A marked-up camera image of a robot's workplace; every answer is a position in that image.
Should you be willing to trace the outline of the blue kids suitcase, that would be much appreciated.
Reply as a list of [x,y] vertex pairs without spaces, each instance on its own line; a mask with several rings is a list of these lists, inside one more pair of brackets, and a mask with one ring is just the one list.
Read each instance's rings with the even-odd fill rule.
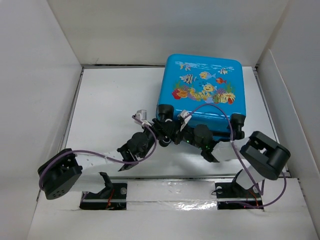
[[165,108],[178,120],[181,111],[192,114],[188,126],[203,124],[214,140],[244,138],[246,118],[243,68],[234,59],[172,54],[168,57],[157,102],[156,117]]

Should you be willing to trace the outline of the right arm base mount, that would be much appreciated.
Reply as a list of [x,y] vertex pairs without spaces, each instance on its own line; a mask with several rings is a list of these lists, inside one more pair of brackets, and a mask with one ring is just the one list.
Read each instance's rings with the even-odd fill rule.
[[244,189],[232,182],[216,182],[211,193],[216,196],[218,210],[244,210],[263,205],[255,187]]

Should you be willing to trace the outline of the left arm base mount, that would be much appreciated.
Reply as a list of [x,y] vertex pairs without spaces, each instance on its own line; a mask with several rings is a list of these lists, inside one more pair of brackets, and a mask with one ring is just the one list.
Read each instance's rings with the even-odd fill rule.
[[126,210],[128,184],[126,182],[112,182],[106,172],[99,174],[103,178],[104,188],[98,193],[83,192],[79,208],[81,210]]

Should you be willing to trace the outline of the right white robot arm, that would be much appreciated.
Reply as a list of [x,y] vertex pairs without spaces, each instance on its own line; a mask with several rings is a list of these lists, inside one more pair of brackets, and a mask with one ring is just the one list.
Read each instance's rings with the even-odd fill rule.
[[242,197],[263,180],[277,180],[291,157],[286,147],[260,131],[243,139],[216,141],[209,128],[199,124],[178,130],[173,141],[176,144],[183,141],[200,149],[200,155],[209,163],[238,159],[242,164],[246,160],[249,166],[243,167],[231,184],[231,191],[237,197]]

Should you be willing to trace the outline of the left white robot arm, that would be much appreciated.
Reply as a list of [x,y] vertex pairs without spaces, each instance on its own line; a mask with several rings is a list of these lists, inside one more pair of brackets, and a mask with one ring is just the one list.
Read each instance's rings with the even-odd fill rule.
[[65,148],[41,165],[37,173],[38,185],[47,200],[55,200],[72,191],[81,175],[102,176],[94,186],[94,192],[100,198],[107,198],[111,194],[111,185],[107,168],[112,164],[121,164],[121,171],[129,170],[139,163],[149,159],[158,144],[168,143],[170,127],[175,124],[172,118],[152,121],[143,119],[138,113],[132,116],[135,123],[142,127],[121,147],[107,153],[90,150],[73,150]]

